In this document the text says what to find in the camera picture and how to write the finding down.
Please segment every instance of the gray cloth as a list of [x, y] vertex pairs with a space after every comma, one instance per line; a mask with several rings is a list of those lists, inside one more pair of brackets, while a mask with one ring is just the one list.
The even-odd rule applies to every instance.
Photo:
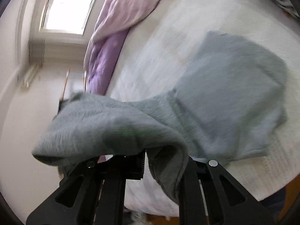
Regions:
[[178, 202], [188, 155], [223, 165], [267, 154], [284, 122], [284, 62], [240, 36], [208, 33], [173, 90], [139, 102], [73, 95], [32, 154], [69, 165], [146, 149], [154, 179]]

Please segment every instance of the metal bolt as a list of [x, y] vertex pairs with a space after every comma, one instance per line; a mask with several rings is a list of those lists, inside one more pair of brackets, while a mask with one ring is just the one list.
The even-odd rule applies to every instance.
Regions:
[[86, 166], [87, 166], [88, 168], [92, 168], [92, 167], [96, 166], [96, 164], [95, 164], [94, 161], [88, 161], [88, 162], [86, 163]]
[[212, 166], [212, 167], [218, 166], [218, 162], [217, 162], [216, 160], [210, 160], [210, 161], [208, 162], [208, 164], [209, 164], [210, 166]]

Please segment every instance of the pink blanket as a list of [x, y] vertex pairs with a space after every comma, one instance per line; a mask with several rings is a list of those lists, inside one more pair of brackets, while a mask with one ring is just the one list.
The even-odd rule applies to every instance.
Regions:
[[104, 95], [129, 28], [160, 0], [105, 0], [84, 59], [90, 92]]

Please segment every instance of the white floor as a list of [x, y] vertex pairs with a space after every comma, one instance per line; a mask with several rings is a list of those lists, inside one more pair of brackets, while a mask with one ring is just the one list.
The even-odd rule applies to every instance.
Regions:
[[31, 149], [57, 113], [67, 70], [65, 97], [83, 89], [83, 66], [44, 65], [28, 90], [17, 89], [0, 139], [0, 190], [15, 214], [27, 216], [59, 185], [57, 168], [34, 159]]

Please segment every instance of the white bed sheet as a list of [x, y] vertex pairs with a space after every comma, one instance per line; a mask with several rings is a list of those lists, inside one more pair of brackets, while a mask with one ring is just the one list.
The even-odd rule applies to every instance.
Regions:
[[[300, 172], [300, 25], [269, 0], [162, 0], [127, 36], [108, 96], [138, 101], [171, 89], [206, 33], [242, 35], [280, 56], [289, 68], [288, 121], [277, 129], [266, 157], [230, 163], [226, 169], [257, 199], [284, 187]], [[178, 216], [146, 165], [141, 181], [128, 181], [125, 206]]]

